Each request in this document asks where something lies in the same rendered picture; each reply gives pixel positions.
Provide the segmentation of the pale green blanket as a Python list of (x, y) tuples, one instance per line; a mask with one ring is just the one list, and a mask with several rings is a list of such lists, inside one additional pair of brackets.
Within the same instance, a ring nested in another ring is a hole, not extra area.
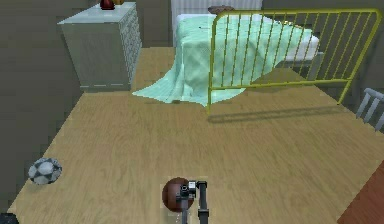
[(182, 19), (172, 68), (136, 96), (165, 103), (216, 103), (242, 93), (280, 62), (310, 60), (319, 39), (309, 29), (283, 25), (259, 14)]

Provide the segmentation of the black and white football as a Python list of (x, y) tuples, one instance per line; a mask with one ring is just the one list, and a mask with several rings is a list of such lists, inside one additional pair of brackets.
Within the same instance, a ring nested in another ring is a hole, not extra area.
[(62, 173), (62, 166), (57, 159), (40, 158), (28, 170), (29, 179), (37, 185), (52, 184)]

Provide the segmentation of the white chest of drawers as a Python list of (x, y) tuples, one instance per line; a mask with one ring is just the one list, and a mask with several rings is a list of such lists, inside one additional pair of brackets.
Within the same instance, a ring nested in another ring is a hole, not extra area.
[(84, 92), (128, 91), (142, 42), (135, 2), (102, 10), (97, 4), (58, 23), (80, 89)]

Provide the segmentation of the white slatted chair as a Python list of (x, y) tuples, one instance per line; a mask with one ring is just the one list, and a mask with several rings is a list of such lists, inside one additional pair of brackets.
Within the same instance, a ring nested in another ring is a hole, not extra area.
[[(376, 111), (378, 105), (380, 103), (384, 103), (384, 94), (372, 88), (366, 88), (364, 90), (364, 93), (365, 93), (364, 98), (361, 101), (359, 108), (356, 112), (356, 118), (360, 118), (363, 112), (365, 111), (366, 107), (368, 107), (368, 110), (366, 111), (366, 114), (363, 118), (363, 122), (368, 123), (372, 118), (374, 112)], [(379, 131), (383, 126), (384, 126), (384, 112), (381, 114), (380, 118), (375, 124), (374, 129), (376, 131)]]

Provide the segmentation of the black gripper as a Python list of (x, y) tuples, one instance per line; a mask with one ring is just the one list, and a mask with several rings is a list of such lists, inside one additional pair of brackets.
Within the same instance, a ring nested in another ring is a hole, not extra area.
[(180, 191), (176, 194), (176, 200), (182, 201), (182, 218), (181, 224), (187, 224), (188, 222), (188, 201), (193, 201), (195, 198), (195, 188), (189, 185), (181, 185)]

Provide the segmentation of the yellow metal frame bed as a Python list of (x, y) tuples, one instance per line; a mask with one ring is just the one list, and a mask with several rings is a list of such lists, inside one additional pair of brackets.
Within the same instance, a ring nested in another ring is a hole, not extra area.
[(381, 12), (371, 8), (233, 10), (208, 16), (219, 20), (256, 14), (283, 25), (309, 29), (319, 42), (312, 59), (282, 61), (271, 72), (238, 87), (243, 91), (280, 86), (343, 85), (339, 102), (344, 101), (382, 21)]

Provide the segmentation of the brown pillow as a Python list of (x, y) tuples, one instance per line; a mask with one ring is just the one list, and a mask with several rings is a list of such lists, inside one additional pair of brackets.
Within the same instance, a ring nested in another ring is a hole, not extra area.
[(232, 6), (227, 6), (227, 5), (221, 5), (221, 6), (210, 6), (208, 8), (208, 12), (210, 14), (215, 14), (215, 15), (218, 15), (220, 14), (221, 12), (224, 12), (224, 11), (233, 11), (234, 8)]

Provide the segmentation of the brown basketball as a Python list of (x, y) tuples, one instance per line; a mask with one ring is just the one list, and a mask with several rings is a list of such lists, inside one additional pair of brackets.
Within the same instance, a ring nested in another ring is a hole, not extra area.
[(187, 185), (188, 180), (182, 177), (170, 179), (162, 189), (162, 201), (164, 206), (172, 212), (181, 213), (181, 203), (176, 201), (176, 194), (180, 192), (182, 185)]

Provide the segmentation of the white striped curtain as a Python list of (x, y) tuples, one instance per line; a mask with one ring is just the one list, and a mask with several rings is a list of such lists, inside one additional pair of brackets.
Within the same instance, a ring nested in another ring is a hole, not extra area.
[(235, 9), (261, 9), (263, 0), (171, 0), (174, 16), (206, 14), (210, 6), (232, 6)]

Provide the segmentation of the black block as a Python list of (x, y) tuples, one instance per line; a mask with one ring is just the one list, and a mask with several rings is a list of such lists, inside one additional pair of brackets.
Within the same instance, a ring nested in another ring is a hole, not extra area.
[(19, 224), (19, 221), (13, 213), (0, 213), (0, 224)]

